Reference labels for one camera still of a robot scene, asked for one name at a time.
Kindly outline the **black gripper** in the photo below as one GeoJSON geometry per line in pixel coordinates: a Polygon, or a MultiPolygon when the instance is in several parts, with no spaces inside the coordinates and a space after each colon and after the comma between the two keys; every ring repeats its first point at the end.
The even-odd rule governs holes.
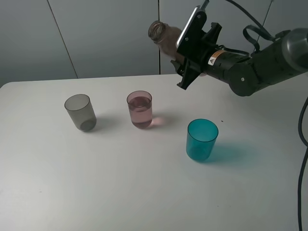
{"type": "Polygon", "coordinates": [[[185,57],[184,63],[171,60],[175,71],[182,77],[180,83],[177,84],[181,89],[186,90],[204,70],[206,57],[217,47],[217,40],[221,32],[219,23],[211,23],[208,32],[201,32],[200,38],[194,43],[190,50],[189,56],[185,57]]]}

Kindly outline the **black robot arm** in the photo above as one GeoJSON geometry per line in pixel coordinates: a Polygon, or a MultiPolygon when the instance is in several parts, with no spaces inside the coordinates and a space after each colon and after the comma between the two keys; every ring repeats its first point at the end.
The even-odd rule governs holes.
{"type": "Polygon", "coordinates": [[[183,63],[172,61],[182,77],[178,86],[186,90],[202,74],[225,82],[238,96],[250,96],[268,86],[278,84],[308,71],[308,30],[297,28],[279,33],[280,38],[263,49],[241,55],[216,44],[222,27],[212,23],[211,29],[192,29],[193,43],[179,46],[183,63]]]}

